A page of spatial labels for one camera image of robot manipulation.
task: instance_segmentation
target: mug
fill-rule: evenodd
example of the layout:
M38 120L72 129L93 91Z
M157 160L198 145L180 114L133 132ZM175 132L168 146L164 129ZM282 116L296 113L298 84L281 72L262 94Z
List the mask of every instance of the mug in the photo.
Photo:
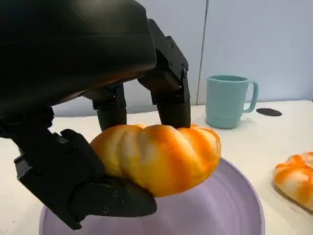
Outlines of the mug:
M244 110L249 83L253 84L250 107ZM232 75L211 76L206 83L206 122L220 129L235 128L243 113L251 113L258 99L259 85Z

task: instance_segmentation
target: table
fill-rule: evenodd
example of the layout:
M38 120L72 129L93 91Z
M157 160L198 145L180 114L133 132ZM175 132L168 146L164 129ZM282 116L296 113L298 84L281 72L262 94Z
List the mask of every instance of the table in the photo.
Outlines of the table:
M312 235L313 214L277 193L271 185L273 168L288 156L313 151L313 102L260 102L280 117L244 114L233 130L216 130L222 141L222 156L247 176L255 187L265 214L266 235ZM205 123L205 107L192 107L192 122ZM160 123L158 113L128 115L128 123ZM97 117L55 118L52 131L71 128L91 141L100 133ZM13 159L19 155L11 140L0 139L0 235L38 234L42 203L16 180Z

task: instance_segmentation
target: wall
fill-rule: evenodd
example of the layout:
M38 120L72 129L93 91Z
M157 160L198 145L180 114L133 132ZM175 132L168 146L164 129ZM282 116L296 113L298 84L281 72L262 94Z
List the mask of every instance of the wall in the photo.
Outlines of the wall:
M216 74L257 81L259 100L312 100L312 9L312 0L209 0L198 104Z
M189 88L196 104L199 81L206 0L137 0L147 9L148 18L159 25L165 35L171 35L189 62ZM150 92L137 81L125 83L128 112L155 110ZM95 115L92 102L83 97L54 107L56 116Z

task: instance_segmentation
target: orange and white bread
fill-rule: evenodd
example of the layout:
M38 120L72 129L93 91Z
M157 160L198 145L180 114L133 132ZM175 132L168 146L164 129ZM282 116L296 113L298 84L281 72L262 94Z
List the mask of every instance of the orange and white bread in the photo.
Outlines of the orange and white bread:
M127 178L154 197L195 187L211 175L221 157L219 136L196 125L119 125L105 130L91 146L107 174Z
M313 211L313 152L291 156L277 165L274 182L288 197Z

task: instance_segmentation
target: lavender plate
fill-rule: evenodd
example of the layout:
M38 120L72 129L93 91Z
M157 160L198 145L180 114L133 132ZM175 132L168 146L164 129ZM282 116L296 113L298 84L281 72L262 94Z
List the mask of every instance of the lavender plate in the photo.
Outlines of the lavender plate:
M88 216L73 231L48 208L39 235L264 235L261 203L250 182L226 160L201 185L158 198L157 212L142 218Z

